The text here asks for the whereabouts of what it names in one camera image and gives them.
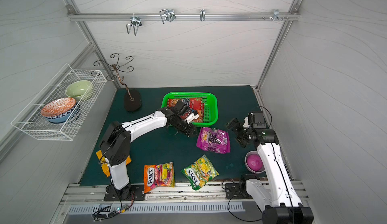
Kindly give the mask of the red candy bag with buildings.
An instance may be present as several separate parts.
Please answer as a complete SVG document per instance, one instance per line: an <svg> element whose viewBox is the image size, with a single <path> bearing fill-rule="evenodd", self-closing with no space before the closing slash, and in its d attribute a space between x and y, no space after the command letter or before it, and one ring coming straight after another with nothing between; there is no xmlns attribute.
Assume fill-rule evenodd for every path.
<svg viewBox="0 0 387 224"><path fill-rule="evenodd" d="M194 99L169 99L167 102L168 107L174 107L178 102L183 102L190 109L194 108Z"/></svg>

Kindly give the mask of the red candy bag with doll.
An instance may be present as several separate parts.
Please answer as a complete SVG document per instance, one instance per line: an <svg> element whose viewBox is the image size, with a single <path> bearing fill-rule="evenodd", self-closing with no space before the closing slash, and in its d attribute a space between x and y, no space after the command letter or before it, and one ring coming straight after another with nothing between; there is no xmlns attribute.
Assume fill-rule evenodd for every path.
<svg viewBox="0 0 387 224"><path fill-rule="evenodd" d="M204 123L204 109L205 105L203 103L202 98L191 98L190 100L190 107L197 111L199 117L197 119L194 119L193 122L195 123Z"/></svg>

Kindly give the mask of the green plastic basket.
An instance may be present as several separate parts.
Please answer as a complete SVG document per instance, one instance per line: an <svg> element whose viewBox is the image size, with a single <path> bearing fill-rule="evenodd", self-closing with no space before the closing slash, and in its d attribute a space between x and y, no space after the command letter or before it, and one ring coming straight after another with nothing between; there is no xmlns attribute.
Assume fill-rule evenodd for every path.
<svg viewBox="0 0 387 224"><path fill-rule="evenodd" d="M164 96L161 107L167 107L169 99L191 99L202 98L204 104L204 117L203 123L193 123L198 127L210 127L214 125L218 120L218 102L215 95L211 93L199 93L199 92L171 92Z"/></svg>

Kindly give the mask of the purple candy bag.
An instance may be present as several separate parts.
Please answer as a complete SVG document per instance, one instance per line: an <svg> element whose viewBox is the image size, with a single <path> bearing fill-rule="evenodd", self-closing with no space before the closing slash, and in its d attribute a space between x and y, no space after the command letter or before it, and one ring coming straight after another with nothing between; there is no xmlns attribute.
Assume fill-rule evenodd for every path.
<svg viewBox="0 0 387 224"><path fill-rule="evenodd" d="M196 147L219 154L230 153L229 134L226 131L202 127L199 132Z"/></svg>

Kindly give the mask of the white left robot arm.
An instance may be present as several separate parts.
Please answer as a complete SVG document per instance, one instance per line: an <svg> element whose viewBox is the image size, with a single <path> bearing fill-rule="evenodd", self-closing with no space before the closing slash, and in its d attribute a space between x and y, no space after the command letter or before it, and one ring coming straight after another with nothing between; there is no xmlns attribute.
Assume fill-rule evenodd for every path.
<svg viewBox="0 0 387 224"><path fill-rule="evenodd" d="M160 108L148 116L131 122L112 122L99 147L109 168L111 184L115 190L120 191L130 184L126 159L130 155L131 143L134 140L168 125L191 137L197 133L192 121L198 118L197 110L192 110L179 100L175 106Z"/></svg>

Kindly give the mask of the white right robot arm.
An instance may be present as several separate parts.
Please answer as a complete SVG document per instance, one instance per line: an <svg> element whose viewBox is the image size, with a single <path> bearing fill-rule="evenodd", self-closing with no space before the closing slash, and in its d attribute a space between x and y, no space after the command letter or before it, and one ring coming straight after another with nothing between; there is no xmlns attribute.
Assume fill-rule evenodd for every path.
<svg viewBox="0 0 387 224"><path fill-rule="evenodd" d="M244 123L233 118L226 128L236 135L236 141L247 146L253 144L263 163L270 189L259 179L245 180L245 190L262 211L264 224L311 224L314 215L303 205L287 174L276 132L264 128L261 112L250 112Z"/></svg>

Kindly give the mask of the green Fox's candy bag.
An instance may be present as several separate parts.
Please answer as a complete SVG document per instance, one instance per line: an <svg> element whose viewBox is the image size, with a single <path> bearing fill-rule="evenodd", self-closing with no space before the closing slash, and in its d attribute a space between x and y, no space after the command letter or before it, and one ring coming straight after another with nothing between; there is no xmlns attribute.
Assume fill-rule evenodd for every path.
<svg viewBox="0 0 387 224"><path fill-rule="evenodd" d="M200 190L219 175L209 158L204 154L193 164L181 170L194 191Z"/></svg>

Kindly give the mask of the yellow candy bag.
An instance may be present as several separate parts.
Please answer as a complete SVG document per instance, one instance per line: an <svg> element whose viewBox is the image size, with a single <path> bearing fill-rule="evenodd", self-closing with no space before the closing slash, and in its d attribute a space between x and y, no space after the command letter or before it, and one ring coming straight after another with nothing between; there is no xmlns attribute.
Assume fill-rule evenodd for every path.
<svg viewBox="0 0 387 224"><path fill-rule="evenodd" d="M96 152L96 155L99 159L99 164L101 165L102 171L106 177L110 177L110 171L108 163L106 162L105 157L102 155L102 152L99 150Z"/></svg>

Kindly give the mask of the metal double hook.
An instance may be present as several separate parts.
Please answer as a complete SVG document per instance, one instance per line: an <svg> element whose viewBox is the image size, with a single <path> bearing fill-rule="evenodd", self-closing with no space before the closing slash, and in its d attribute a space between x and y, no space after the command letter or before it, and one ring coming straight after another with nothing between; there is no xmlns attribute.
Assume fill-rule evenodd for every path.
<svg viewBox="0 0 387 224"><path fill-rule="evenodd" d="M134 35L137 35L140 26L142 26L141 18L133 14L130 22L126 24L127 34L130 34L132 31Z"/></svg>

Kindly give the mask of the small metal hook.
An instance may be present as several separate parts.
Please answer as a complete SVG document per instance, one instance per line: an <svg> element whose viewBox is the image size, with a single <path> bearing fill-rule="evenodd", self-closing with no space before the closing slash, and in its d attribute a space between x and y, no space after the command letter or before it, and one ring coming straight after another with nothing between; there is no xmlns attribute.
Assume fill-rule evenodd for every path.
<svg viewBox="0 0 387 224"><path fill-rule="evenodd" d="M200 10L200 21L205 21L206 20L206 12L204 9Z"/></svg>

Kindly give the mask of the orange patterned bowl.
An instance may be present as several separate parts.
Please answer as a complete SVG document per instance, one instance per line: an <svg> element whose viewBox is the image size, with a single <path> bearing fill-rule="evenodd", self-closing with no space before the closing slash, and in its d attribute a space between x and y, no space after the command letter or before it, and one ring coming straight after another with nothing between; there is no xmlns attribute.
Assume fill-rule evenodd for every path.
<svg viewBox="0 0 387 224"><path fill-rule="evenodd" d="M69 111L75 105L76 100L74 98L61 98L48 103L40 113L43 117L54 117Z"/></svg>

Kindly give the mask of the blue bowl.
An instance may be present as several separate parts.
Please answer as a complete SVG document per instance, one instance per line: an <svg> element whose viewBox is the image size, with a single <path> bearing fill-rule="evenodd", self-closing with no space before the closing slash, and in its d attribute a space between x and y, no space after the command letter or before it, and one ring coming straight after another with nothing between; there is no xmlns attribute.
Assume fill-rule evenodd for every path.
<svg viewBox="0 0 387 224"><path fill-rule="evenodd" d="M54 117L46 117L46 120L53 124L64 123L69 119L75 118L79 114L79 111L80 111L80 108L78 106L74 106L69 111L63 114L60 114Z"/></svg>

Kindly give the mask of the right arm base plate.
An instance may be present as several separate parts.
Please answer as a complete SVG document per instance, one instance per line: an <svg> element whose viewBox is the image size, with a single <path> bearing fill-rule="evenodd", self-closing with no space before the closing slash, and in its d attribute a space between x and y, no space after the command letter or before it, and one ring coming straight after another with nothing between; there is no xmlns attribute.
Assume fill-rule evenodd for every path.
<svg viewBox="0 0 387 224"><path fill-rule="evenodd" d="M247 193L246 188L237 180L224 180L222 188L225 191L226 199L252 199Z"/></svg>

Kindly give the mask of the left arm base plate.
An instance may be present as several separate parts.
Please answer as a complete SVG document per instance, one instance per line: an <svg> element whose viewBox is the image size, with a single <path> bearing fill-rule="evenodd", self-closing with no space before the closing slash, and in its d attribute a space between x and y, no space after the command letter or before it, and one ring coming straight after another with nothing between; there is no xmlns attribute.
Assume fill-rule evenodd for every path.
<svg viewBox="0 0 387 224"><path fill-rule="evenodd" d="M128 184L121 190L116 190L112 184L108 185L105 189L105 202L112 201L144 201L145 191L143 184Z"/></svg>

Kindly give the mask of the aluminium top rail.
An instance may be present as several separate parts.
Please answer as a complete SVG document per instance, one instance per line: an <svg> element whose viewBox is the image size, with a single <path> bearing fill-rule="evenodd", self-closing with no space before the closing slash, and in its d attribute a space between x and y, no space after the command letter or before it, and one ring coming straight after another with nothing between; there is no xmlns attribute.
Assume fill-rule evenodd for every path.
<svg viewBox="0 0 387 224"><path fill-rule="evenodd" d="M258 13L236 13L236 12L226 12L226 13L215 13L206 11L206 20L205 21L271 21L263 20L262 17L269 17L273 12L258 12ZM130 21L130 18L135 14L140 17L142 22L152 22L159 21L161 22L161 17L159 13L79 13L74 15L69 15L68 18L71 21ZM194 13L181 13L176 12L175 21L200 21L200 12ZM288 20L299 20L300 14L285 13L280 12L281 16L288 16Z"/></svg>

